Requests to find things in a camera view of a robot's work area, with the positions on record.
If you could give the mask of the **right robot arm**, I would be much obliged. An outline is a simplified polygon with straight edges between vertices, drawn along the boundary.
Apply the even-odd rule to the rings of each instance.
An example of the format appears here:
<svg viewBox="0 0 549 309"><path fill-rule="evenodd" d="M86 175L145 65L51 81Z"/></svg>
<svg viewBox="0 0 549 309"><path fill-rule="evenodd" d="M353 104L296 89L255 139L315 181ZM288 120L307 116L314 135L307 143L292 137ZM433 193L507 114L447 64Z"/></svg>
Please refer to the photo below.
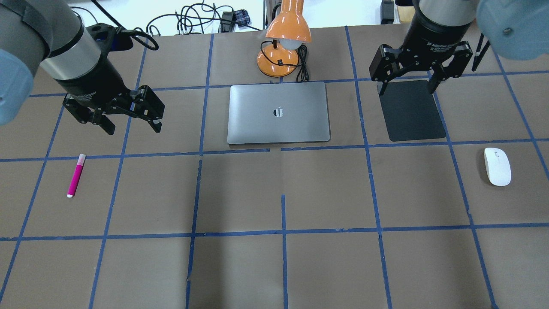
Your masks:
<svg viewBox="0 0 549 309"><path fill-rule="evenodd" d="M414 16L402 45L379 46L369 66L383 95L408 72L433 71L428 92L459 78L471 59L476 70L486 50L528 61L549 50L546 0L414 0Z"/></svg>

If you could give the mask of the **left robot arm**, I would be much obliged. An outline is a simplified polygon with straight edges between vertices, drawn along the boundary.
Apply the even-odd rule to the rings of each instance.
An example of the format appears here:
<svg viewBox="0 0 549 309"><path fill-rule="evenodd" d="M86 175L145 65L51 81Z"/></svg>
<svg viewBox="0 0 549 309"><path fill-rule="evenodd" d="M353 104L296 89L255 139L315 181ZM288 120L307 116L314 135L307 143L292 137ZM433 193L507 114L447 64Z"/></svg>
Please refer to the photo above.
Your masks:
<svg viewBox="0 0 549 309"><path fill-rule="evenodd" d="M143 38L141 30L98 23L84 26L63 0L1 1L1 124L10 123L33 90L42 68L65 90L63 106L80 123L92 123L108 135L115 131L109 114L143 119L160 132L165 106L147 85L125 86L108 54L125 51Z"/></svg>

